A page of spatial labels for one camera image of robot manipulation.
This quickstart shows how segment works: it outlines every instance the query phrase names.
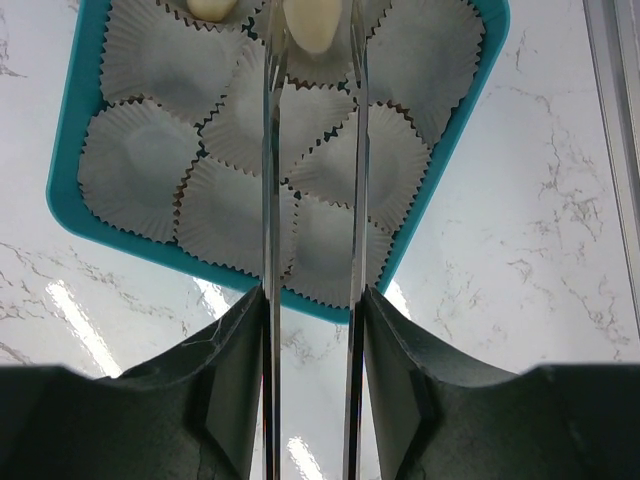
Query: tray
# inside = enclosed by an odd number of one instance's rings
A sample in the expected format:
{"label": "tray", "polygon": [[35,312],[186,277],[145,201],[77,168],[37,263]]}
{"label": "tray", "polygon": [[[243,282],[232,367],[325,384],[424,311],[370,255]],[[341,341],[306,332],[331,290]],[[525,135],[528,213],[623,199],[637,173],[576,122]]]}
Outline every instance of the tray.
{"label": "tray", "polygon": [[[500,53],[509,30],[507,0],[471,0],[480,12],[486,34],[478,72],[469,94],[453,111],[447,129],[435,146],[431,164],[405,224],[394,236],[393,249],[378,289],[384,292],[400,264],[411,237],[427,208],[449,158]],[[208,265],[190,257],[175,245],[162,245],[121,232],[100,222],[85,206],[77,182],[78,161],[91,117],[107,104],[100,92],[102,44],[110,0],[85,0],[79,12],[71,50],[69,70],[58,131],[53,149],[47,203],[55,219],[73,234],[118,249],[146,260],[179,270],[222,286],[247,291],[256,278],[234,270]],[[319,305],[288,290],[282,292],[283,305],[335,323],[347,323],[348,311]]]}

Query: white cupcake liner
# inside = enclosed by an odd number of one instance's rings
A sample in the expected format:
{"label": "white cupcake liner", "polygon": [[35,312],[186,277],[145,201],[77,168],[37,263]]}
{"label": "white cupcake liner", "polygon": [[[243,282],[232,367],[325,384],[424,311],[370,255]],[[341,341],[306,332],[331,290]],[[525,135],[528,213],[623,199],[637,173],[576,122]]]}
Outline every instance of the white cupcake liner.
{"label": "white cupcake liner", "polygon": [[[262,170],[262,90],[264,47],[247,45],[228,96],[200,134],[215,158],[246,173]],[[336,88],[311,89],[287,84],[280,101],[280,175],[285,178],[302,155],[348,118],[352,98]]]}
{"label": "white cupcake liner", "polygon": [[[298,209],[298,235],[285,287],[332,307],[349,305],[353,211],[304,196]],[[391,235],[368,223],[366,282],[374,285],[391,249]]]}
{"label": "white cupcake liner", "polygon": [[152,0],[112,4],[100,75],[105,100],[143,95],[202,123],[226,93],[246,36],[187,27]]}
{"label": "white cupcake liner", "polygon": [[[313,149],[295,166],[291,186],[326,202],[353,206],[358,134],[357,113],[337,137]],[[383,229],[400,228],[418,193],[430,149],[395,108],[369,107],[369,218]]]}
{"label": "white cupcake liner", "polygon": [[[262,274],[262,180],[212,157],[194,163],[178,200],[175,235],[189,255],[209,264]],[[297,200],[280,188],[281,274],[293,259]]]}
{"label": "white cupcake liner", "polygon": [[238,0],[238,3],[233,7],[233,10],[229,12],[229,15],[219,23],[207,22],[194,17],[189,11],[187,6],[187,0],[159,0],[165,5],[168,12],[172,12],[179,20],[184,20],[188,25],[195,25],[198,28],[206,28],[207,30],[222,30],[222,29],[240,29],[242,25],[249,23],[249,17],[256,14],[258,10],[262,8],[262,0]]}
{"label": "white cupcake liner", "polygon": [[[287,73],[306,85],[337,85],[347,79],[351,70],[350,17],[351,0],[343,0],[342,16],[336,36],[329,50],[321,55],[311,55],[291,38]],[[365,31],[370,35],[378,25],[391,0],[363,0]],[[269,9],[263,9],[255,17],[254,31],[261,39],[267,38]]]}
{"label": "white cupcake liner", "polygon": [[395,2],[369,40],[369,101],[408,109],[433,147],[469,92],[484,32],[467,0]]}
{"label": "white cupcake liner", "polygon": [[173,195],[199,150],[198,135],[149,100],[109,108],[89,124],[78,182],[103,222],[173,240]]}

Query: teal tray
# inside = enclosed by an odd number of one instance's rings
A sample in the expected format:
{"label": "teal tray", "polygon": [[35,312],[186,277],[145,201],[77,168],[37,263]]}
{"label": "teal tray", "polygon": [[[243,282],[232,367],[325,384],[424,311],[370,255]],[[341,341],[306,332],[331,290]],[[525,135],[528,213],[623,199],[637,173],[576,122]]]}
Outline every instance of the teal tray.
{"label": "teal tray", "polygon": [[[507,0],[471,0],[486,28],[478,72],[469,94],[453,112],[447,129],[435,146],[431,165],[403,227],[394,237],[393,249],[378,283],[384,292],[400,264],[411,237],[431,200],[449,158],[469,120],[480,92],[493,68],[509,30]],[[226,267],[211,266],[190,257],[175,245],[161,245],[131,233],[121,232],[94,217],[82,200],[78,186],[78,161],[91,117],[106,107],[100,93],[100,56],[110,0],[85,0],[71,50],[58,132],[53,149],[47,202],[56,220],[71,233],[122,252],[164,265],[211,282],[247,291],[258,280]],[[347,323],[348,311],[319,305],[288,290],[282,292],[285,306],[335,323]]]}

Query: paper cupcake liner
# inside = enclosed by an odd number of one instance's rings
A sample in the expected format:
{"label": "paper cupcake liner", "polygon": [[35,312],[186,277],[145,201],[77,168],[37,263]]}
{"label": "paper cupcake liner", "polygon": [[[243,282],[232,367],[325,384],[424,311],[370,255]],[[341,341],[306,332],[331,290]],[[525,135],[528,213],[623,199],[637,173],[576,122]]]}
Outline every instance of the paper cupcake liner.
{"label": "paper cupcake liner", "polygon": [[[262,274],[262,180],[211,157],[194,163],[177,203],[175,235],[189,255],[209,264]],[[293,259],[297,200],[280,189],[281,273]]]}
{"label": "paper cupcake liner", "polygon": [[95,216],[157,242],[173,240],[173,194],[198,135],[149,100],[109,108],[89,124],[78,182]]}
{"label": "paper cupcake liner", "polygon": [[[298,235],[285,287],[318,303],[347,307],[351,286],[353,211],[304,196]],[[367,229],[366,282],[374,285],[391,249],[391,235],[372,223]]]}
{"label": "paper cupcake liner", "polygon": [[[364,0],[364,23],[367,34],[373,32],[391,5],[391,0]],[[343,0],[342,16],[333,43],[329,50],[321,55],[311,55],[296,44],[289,43],[287,73],[299,83],[311,85],[337,85],[347,79],[351,70],[350,42],[351,0]],[[263,9],[255,17],[254,31],[263,40],[267,38],[269,9]]]}
{"label": "paper cupcake liner", "polygon": [[[467,0],[404,0],[369,40],[369,101],[409,109],[433,147],[478,69],[484,25]],[[352,73],[349,87],[353,87]]]}
{"label": "paper cupcake liner", "polygon": [[[245,47],[237,75],[220,112],[202,131],[202,141],[218,160],[253,175],[262,170],[262,90],[264,47]],[[336,88],[311,89],[287,84],[280,101],[280,175],[285,178],[294,164],[325,132],[348,118],[355,108],[352,98]]]}
{"label": "paper cupcake liner", "polygon": [[[353,206],[358,118],[349,115],[337,137],[313,149],[294,167],[291,186],[326,202]],[[369,107],[369,218],[400,228],[430,161],[430,150],[395,108]]]}
{"label": "paper cupcake liner", "polygon": [[114,0],[105,39],[105,100],[143,95],[191,124],[221,102],[248,41],[240,31],[187,27],[150,0]]}
{"label": "paper cupcake liner", "polygon": [[195,25],[198,28],[206,28],[207,30],[233,30],[247,25],[249,23],[249,17],[256,14],[258,10],[262,8],[262,0],[238,0],[233,10],[229,12],[229,15],[219,23],[207,22],[194,17],[189,11],[187,0],[159,0],[166,8],[167,12],[172,12],[175,18],[183,20],[188,26]]}

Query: cream-colored round object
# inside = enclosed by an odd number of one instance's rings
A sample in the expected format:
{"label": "cream-colored round object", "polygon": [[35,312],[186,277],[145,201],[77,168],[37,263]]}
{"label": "cream-colored round object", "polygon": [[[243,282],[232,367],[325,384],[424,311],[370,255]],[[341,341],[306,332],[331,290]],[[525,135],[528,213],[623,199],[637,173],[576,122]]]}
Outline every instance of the cream-colored round object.
{"label": "cream-colored round object", "polygon": [[342,0],[284,0],[282,7],[300,47],[312,54],[329,49],[340,23]]}
{"label": "cream-colored round object", "polygon": [[191,14],[206,22],[220,22],[229,15],[238,0],[187,0]]}

